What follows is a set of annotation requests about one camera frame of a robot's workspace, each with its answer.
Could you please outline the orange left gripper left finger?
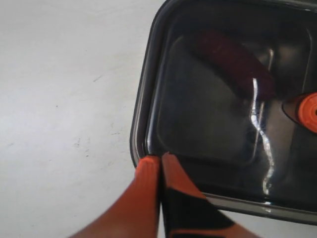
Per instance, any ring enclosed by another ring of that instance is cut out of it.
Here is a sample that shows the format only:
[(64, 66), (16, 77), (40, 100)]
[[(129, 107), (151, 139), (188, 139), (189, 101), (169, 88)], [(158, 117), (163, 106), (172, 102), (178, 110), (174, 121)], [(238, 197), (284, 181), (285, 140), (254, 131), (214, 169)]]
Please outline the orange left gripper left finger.
[(124, 193), (73, 238), (156, 238), (159, 226), (160, 158), (139, 161)]

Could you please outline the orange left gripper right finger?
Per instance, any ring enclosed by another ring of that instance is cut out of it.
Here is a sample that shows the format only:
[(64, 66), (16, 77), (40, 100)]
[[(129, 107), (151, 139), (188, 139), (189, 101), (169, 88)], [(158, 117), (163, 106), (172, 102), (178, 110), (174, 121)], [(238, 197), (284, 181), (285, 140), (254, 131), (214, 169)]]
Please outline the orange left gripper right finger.
[(251, 238), (253, 233), (217, 210), (194, 185), (177, 157), (162, 157), (167, 238)]

